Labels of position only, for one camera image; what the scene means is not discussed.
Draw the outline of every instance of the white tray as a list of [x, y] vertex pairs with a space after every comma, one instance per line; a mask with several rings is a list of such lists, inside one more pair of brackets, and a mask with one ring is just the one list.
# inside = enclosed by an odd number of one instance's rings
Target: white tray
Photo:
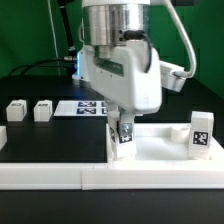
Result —
[[0, 164], [0, 189], [224, 188], [224, 150], [211, 140], [211, 160], [187, 160], [187, 146], [170, 141], [178, 124], [137, 124], [134, 161], [103, 164]]

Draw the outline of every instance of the green background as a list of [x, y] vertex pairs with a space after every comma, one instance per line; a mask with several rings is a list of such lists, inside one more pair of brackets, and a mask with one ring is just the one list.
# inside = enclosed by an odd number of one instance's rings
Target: green background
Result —
[[[52, 2], [59, 57], [67, 42], [56, 0]], [[78, 28], [81, 0], [67, 6], [74, 41], [82, 47]], [[224, 1], [202, 0], [195, 7], [177, 7], [192, 40], [198, 61], [195, 77], [224, 98]], [[162, 60], [189, 67], [188, 57], [164, 7], [152, 7], [150, 36]], [[16, 66], [55, 58], [47, 0], [0, 0], [0, 77]], [[57, 75], [57, 69], [35, 68], [28, 74]]]

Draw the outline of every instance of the small white block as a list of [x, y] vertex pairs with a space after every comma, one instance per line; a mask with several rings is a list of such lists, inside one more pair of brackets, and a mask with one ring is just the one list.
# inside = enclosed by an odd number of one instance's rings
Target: small white block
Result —
[[6, 108], [8, 121], [22, 121], [27, 114], [26, 100], [13, 100]]
[[33, 109], [35, 122], [48, 122], [52, 115], [52, 101], [38, 101]]
[[117, 132], [117, 122], [119, 120], [119, 112], [108, 112], [108, 124], [110, 132], [110, 140], [115, 160], [130, 160], [135, 158], [136, 141], [134, 131], [131, 136], [120, 136]]
[[210, 141], [213, 132], [214, 115], [207, 112], [192, 112], [188, 157], [209, 159]]
[[3, 148], [6, 142], [7, 142], [6, 127], [0, 126], [0, 150]]

